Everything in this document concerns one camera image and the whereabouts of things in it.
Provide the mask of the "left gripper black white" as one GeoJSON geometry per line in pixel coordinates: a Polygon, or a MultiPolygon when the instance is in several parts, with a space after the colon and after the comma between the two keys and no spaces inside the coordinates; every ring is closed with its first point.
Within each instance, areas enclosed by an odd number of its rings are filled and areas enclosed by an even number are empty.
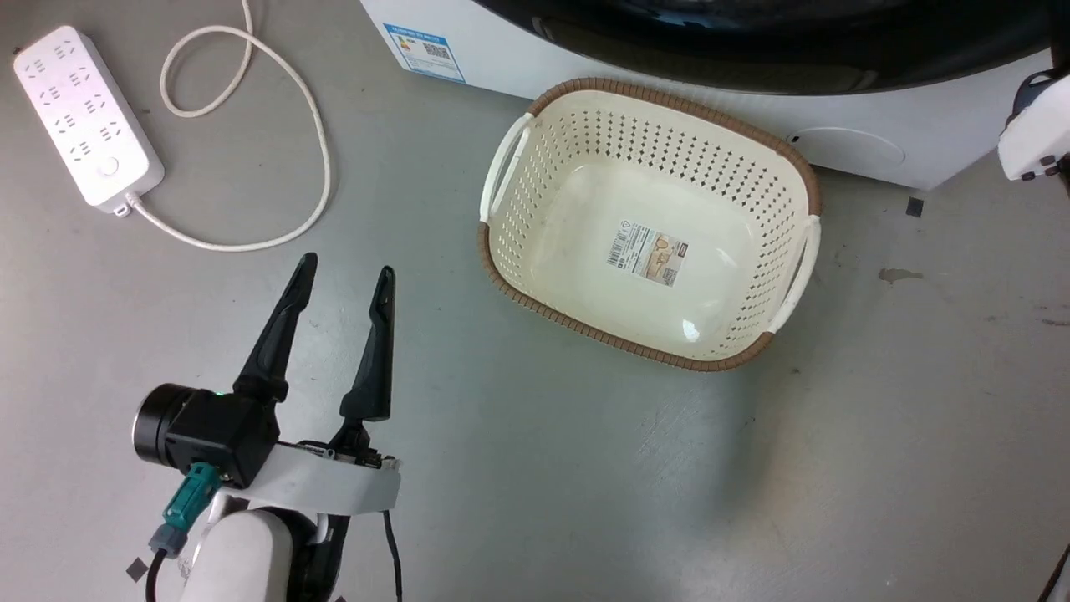
{"type": "Polygon", "coordinates": [[[362,422],[386,421],[393,385],[396,273],[380,271],[370,329],[328,442],[280,439],[275,404],[289,393],[286,373],[299,315],[314,291],[318,254],[303,254],[282,296],[233,382],[234,393],[164,384],[149,393],[131,427],[136,454],[188,475],[198,462],[221,488],[253,503],[306,514],[355,518],[389,511],[400,488],[396,458],[379,454],[362,422]]]}

